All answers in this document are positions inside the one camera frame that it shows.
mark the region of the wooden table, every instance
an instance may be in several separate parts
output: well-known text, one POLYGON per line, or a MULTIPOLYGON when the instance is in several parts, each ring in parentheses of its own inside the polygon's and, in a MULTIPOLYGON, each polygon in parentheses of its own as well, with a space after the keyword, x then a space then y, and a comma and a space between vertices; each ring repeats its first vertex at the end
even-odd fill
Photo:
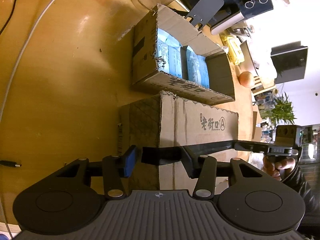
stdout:
MULTIPOLYGON (((16 57, 50 0, 18 0, 0 36, 0 101, 16 57)), ((0 26, 13 0, 0 2, 0 26)), ((131 28, 142 18, 130 0, 56 0, 41 19, 20 61, 0 124, 0 167, 8 222, 18 193, 79 157, 101 160, 117 151, 118 107, 147 93, 130 89, 131 28)), ((208 28, 204 29, 212 37, 208 28)), ((219 105, 239 113, 239 138, 252 133, 250 90, 237 81, 236 101, 219 105)), ((103 192, 102 178, 92 188, 103 192)))

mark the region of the open cardboard box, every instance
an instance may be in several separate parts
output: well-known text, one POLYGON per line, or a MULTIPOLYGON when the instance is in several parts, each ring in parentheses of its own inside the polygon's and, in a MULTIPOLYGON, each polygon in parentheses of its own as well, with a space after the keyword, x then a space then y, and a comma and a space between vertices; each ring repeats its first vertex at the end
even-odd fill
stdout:
MULTIPOLYGON (((122 154, 130 145, 172 147, 238 139, 238 114, 204 105, 173 93, 159 94, 120 108, 122 154)), ((237 156, 230 149, 212 154, 218 161, 229 162, 237 156)), ((217 178, 216 183, 226 178, 217 178)), ((192 193, 197 179, 190 179, 181 162, 153 166, 137 162, 126 190, 188 189, 192 193)))
POLYGON ((235 101, 232 73, 225 52, 185 18, 161 4, 135 26, 132 85, 148 91, 170 91, 208 105, 235 101), (158 28, 175 37, 182 46, 188 45, 197 55, 206 57, 210 89, 159 70, 162 59, 155 58, 158 28))

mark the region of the blue package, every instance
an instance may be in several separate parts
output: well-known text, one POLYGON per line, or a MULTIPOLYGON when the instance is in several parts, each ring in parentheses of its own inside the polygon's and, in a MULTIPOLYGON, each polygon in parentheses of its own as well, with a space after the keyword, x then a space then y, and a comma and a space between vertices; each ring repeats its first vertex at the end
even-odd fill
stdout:
POLYGON ((205 57, 194 53, 193 49, 187 47, 187 67, 188 79, 205 88, 209 88, 208 67, 205 62, 205 57))
POLYGON ((181 44, 177 39, 162 29, 158 29, 157 34, 156 57, 162 59, 162 61, 158 61, 159 70, 182 78, 181 44))

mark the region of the white cable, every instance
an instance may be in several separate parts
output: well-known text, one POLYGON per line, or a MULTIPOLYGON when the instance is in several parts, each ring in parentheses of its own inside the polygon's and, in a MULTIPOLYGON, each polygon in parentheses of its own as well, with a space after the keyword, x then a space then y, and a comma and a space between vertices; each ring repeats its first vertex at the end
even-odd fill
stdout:
MULTIPOLYGON (((49 7, 53 4, 54 1, 55 0, 51 0, 51 2, 47 5, 47 7, 40 14, 40 16, 38 17, 36 23, 33 25, 32 29, 31 29, 31 32, 30 32, 26 42, 24 43, 24 45, 22 47, 22 50, 20 51, 20 54, 19 54, 19 56, 17 58, 16 64, 13 67, 9 82, 8 82, 6 90, 5 90, 4 99, 3 99, 1 110, 0 110, 0 123, 1 123, 1 120, 2 120, 3 112, 4 112, 5 103, 7 102, 7 98, 8 98, 9 90, 10 90, 10 87, 11 87, 11 83, 12 83, 14 74, 16 73, 16 70, 18 68, 18 65, 19 65, 20 59, 22 57, 22 54, 23 54, 24 50, 26 49, 26 47, 27 47, 27 45, 28 45, 28 43, 29 43, 29 41, 31 39, 31 36, 33 35, 33 32, 35 31, 35 28, 37 27, 37 25, 38 25, 39 21, 41 20, 42 16, 49 9, 49 7)), ((8 226, 8 222, 7 222, 5 213, 4 213, 4 208, 3 208, 3 203, 2 203, 2 199, 1 198, 0 198, 0 210, 2 210, 5 226, 7 227, 8 233, 9 233, 11 239, 12 239, 12 234, 11 234, 11 231, 10 231, 10 228, 8 226)))

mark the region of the black cable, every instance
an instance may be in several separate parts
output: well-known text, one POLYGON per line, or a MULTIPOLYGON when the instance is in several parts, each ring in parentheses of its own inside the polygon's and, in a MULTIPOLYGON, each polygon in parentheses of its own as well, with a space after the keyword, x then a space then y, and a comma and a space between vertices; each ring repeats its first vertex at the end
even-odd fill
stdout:
POLYGON ((3 25, 2 29, 0 30, 0 35, 2 34, 2 32, 4 31, 4 29, 7 27, 12 15, 13 15, 13 12, 14 12, 14 8, 16 7, 16 2, 17 0, 14 0, 13 1, 13 6, 12 6, 12 10, 11 10, 11 13, 9 15, 9 18, 7 19, 7 21, 5 22, 5 24, 3 25))

